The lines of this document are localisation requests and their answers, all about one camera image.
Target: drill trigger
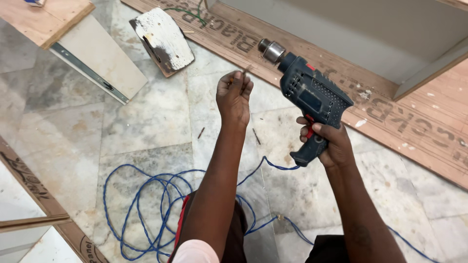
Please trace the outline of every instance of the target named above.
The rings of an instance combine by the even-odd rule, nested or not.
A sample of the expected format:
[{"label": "drill trigger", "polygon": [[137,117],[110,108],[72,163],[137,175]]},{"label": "drill trigger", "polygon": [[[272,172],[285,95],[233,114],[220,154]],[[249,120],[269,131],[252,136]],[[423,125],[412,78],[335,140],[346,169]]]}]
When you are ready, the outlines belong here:
[{"label": "drill trigger", "polygon": [[307,139],[310,139],[310,137],[312,137],[312,135],[314,134],[314,130],[312,130],[312,125],[314,125],[314,118],[312,118],[310,115],[306,114],[306,118],[309,120],[310,122],[310,126],[309,126],[309,131],[306,135]]}]

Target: blue electric drill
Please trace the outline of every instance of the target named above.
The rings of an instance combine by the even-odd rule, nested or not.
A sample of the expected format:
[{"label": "blue electric drill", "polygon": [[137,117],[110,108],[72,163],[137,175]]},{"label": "blue electric drill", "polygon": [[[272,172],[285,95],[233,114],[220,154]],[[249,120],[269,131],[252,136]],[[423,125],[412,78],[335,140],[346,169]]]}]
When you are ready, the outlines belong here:
[{"label": "blue electric drill", "polygon": [[[262,39],[258,44],[262,57],[278,64],[283,73],[279,82],[281,92],[294,105],[302,110],[309,122],[340,127],[341,115],[353,101],[338,86],[313,68],[307,61],[289,52],[280,44]],[[306,167],[310,161],[320,155],[328,146],[328,141],[314,134],[312,126],[307,134],[307,142],[297,152],[289,154],[297,165]]]}]

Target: hand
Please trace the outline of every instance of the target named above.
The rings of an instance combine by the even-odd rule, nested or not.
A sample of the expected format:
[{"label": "hand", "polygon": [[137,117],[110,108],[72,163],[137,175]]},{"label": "hand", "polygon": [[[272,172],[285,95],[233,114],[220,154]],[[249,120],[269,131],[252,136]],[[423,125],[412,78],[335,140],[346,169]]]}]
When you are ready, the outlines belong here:
[{"label": "hand", "polygon": [[[308,133],[310,123],[304,117],[298,117],[296,122],[306,125],[300,130],[300,141],[305,143],[307,142],[306,135]],[[325,168],[343,168],[349,165],[355,165],[356,162],[352,152],[351,141],[343,123],[341,123],[339,129],[329,125],[315,123],[312,126],[312,129],[315,133],[329,141],[328,148],[319,156],[319,159]]]},{"label": "hand", "polygon": [[240,71],[233,71],[219,80],[216,103],[222,124],[240,124],[244,128],[247,127],[250,120],[249,98],[253,87],[254,83],[250,78],[244,77]]}]

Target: black shorts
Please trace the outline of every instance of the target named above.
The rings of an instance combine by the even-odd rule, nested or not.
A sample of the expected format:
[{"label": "black shorts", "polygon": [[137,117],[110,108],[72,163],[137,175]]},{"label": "black shorts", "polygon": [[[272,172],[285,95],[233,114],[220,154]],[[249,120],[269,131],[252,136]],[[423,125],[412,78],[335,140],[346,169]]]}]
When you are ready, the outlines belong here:
[{"label": "black shorts", "polygon": [[[183,202],[174,251],[172,252],[172,256],[169,258],[168,263],[172,262],[173,255],[175,255],[177,249],[181,245],[179,243],[179,235],[183,229],[196,192],[197,191],[190,193]],[[227,233],[226,248],[224,249],[221,263],[247,263],[247,259],[244,254],[244,234],[246,233],[247,228],[248,226],[244,210],[236,201],[231,226]],[[314,247],[312,248],[312,251],[310,251],[309,258],[307,258],[305,263],[349,263],[348,252],[344,243],[344,236],[318,235],[315,239]]]}]

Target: blue power cord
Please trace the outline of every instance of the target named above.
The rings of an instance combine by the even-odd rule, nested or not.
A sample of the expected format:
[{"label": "blue power cord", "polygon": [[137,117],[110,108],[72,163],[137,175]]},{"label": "blue power cord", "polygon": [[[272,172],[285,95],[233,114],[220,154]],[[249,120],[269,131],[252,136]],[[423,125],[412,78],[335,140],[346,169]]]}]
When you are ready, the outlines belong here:
[{"label": "blue power cord", "polygon": [[[273,163],[271,163],[270,161],[268,161],[268,159],[266,158],[266,156],[264,156],[262,158],[262,161],[260,162],[260,164],[257,166],[257,168],[255,168],[255,170],[253,172],[251,172],[249,175],[247,175],[244,180],[242,180],[240,183],[237,184],[237,186],[240,186],[241,184],[243,184],[249,177],[251,177],[259,168],[260,166],[262,165],[263,161],[266,161],[270,166],[273,166],[277,169],[280,169],[280,170],[296,170],[299,168],[299,166],[294,166],[294,167],[291,167],[291,168],[286,168],[286,167],[282,167],[282,166],[277,166],[277,165],[274,165]],[[130,204],[130,207],[128,208],[128,212],[127,212],[127,215],[125,217],[125,221],[124,221],[124,224],[122,226],[122,231],[120,233],[120,236],[117,235],[116,231],[114,230],[114,227],[112,227],[112,224],[110,222],[110,219],[109,219],[109,212],[108,212],[108,209],[107,209],[107,203],[106,203],[106,192],[107,192],[107,183],[109,182],[109,179],[110,177],[117,171],[119,170],[121,167],[124,167],[124,166],[129,166],[129,167],[133,167],[134,169],[136,169],[137,171],[139,171],[140,173],[146,175],[149,177],[149,179],[140,187],[140,189],[137,191],[135,197],[133,198],[133,201],[132,201],[132,204]],[[109,176],[107,177],[106,179],[106,182],[104,183],[104,191],[103,191],[103,195],[102,195],[102,201],[104,203],[104,211],[105,211],[105,214],[106,214],[106,220],[107,220],[107,225],[109,226],[111,232],[114,234],[115,238],[120,242],[120,254],[122,255],[123,258],[125,258],[126,260],[129,260],[129,261],[134,261],[134,260],[137,260],[139,258],[141,258],[144,254],[148,253],[148,252],[156,252],[156,258],[158,260],[159,263],[160,260],[159,260],[159,256],[160,255],[165,255],[165,256],[170,256],[170,254],[167,254],[167,253],[164,253],[161,251],[162,248],[166,247],[167,245],[169,245],[170,243],[172,243],[176,237],[176,232],[173,231],[172,229],[170,229],[168,226],[167,226],[167,221],[169,219],[169,214],[170,214],[170,211],[171,211],[171,208],[172,208],[172,205],[178,201],[178,200],[183,200],[186,195],[183,195],[178,187],[172,182],[172,180],[174,178],[179,178],[179,179],[182,179],[183,182],[189,187],[190,189],[190,193],[193,192],[193,189],[192,189],[192,186],[190,185],[190,183],[185,180],[183,177],[181,177],[180,175],[183,175],[183,174],[186,174],[186,173],[189,173],[189,172],[195,172],[195,171],[198,171],[198,172],[206,172],[205,170],[200,170],[200,169],[192,169],[192,170],[187,170],[187,171],[182,171],[180,173],[177,173],[177,174],[171,174],[171,173],[162,173],[162,174],[158,174],[158,175],[149,175],[147,173],[145,173],[144,171],[142,171],[141,169],[139,169],[138,167],[132,165],[132,164],[123,164],[123,165],[120,165],[119,167],[115,168],[110,174]],[[156,236],[156,238],[154,240],[151,240],[151,238],[149,237],[148,235],[148,231],[146,229],[146,226],[145,226],[145,223],[143,221],[143,218],[141,216],[141,212],[140,212],[140,206],[139,206],[139,201],[140,201],[140,196],[141,196],[141,191],[143,190],[143,188],[148,185],[149,183],[153,182],[153,181],[157,181],[159,182],[162,186],[163,186],[163,192],[161,194],[161,203],[159,205],[159,211],[160,211],[160,214],[161,214],[161,220],[162,220],[162,223],[161,223],[161,227],[159,229],[159,232],[158,232],[158,235]],[[168,186],[172,186],[176,191],[177,191],[177,194],[178,194],[178,197],[171,200],[171,195],[169,194],[169,191],[168,191]],[[166,195],[167,197],[167,203],[168,203],[168,208],[165,210],[165,212],[163,211],[163,208],[162,208],[162,204],[164,202],[164,196]],[[278,216],[275,216],[273,217],[272,219],[270,219],[270,221],[264,223],[263,225],[257,227],[254,229],[255,227],[255,224],[256,224],[256,215],[255,215],[255,212],[252,208],[252,206],[250,205],[249,202],[247,202],[247,200],[245,200],[242,196],[240,195],[237,195],[236,194],[236,198],[237,200],[239,201],[239,204],[242,205],[242,203],[244,202],[245,204],[247,204],[247,206],[249,207],[250,211],[252,212],[252,215],[253,215],[253,218],[254,218],[254,221],[252,222],[252,225],[250,226],[250,228],[247,230],[247,232],[245,233],[245,235],[248,235],[250,233],[253,233],[259,229],[262,229],[263,227],[265,227],[266,225],[268,225],[269,223],[273,222],[274,220],[276,219],[279,219]],[[125,233],[125,228],[126,228],[126,225],[127,225],[127,220],[130,216],[130,212],[135,204],[135,202],[137,203],[137,213],[138,213],[138,217],[140,219],[140,223],[143,227],[143,230],[145,231],[145,235],[146,235],[146,238],[148,239],[148,248],[146,249],[138,249],[138,248],[135,248],[131,245],[129,245],[128,243],[126,243],[124,241],[124,233]],[[299,227],[294,224],[289,218],[287,217],[284,217],[284,219],[286,221],[288,221],[291,226],[294,228],[294,230],[296,231],[296,233],[298,234],[298,236],[304,240],[305,242],[307,242],[308,244],[310,245],[314,245],[309,239],[307,239],[307,237],[301,232],[301,230],[299,229]],[[394,232],[398,237],[400,237],[406,244],[409,245],[409,247],[411,247],[413,250],[415,250],[418,254],[420,254],[422,257],[434,262],[434,263],[439,263],[431,258],[429,258],[428,256],[426,256],[423,252],[421,252],[420,250],[418,250],[417,248],[415,248],[408,240],[404,239],[397,231],[395,231],[394,229],[392,229],[391,227],[387,226],[392,232]],[[174,238],[172,238],[169,242],[166,242],[164,244],[161,244],[161,237],[162,237],[162,233],[164,231],[164,229],[168,230],[169,232],[171,232],[173,235],[174,235]],[[139,254],[137,257],[133,257],[133,258],[129,258],[125,253],[124,253],[124,246],[133,250],[133,251],[136,251],[136,252],[141,252],[141,254]]]}]

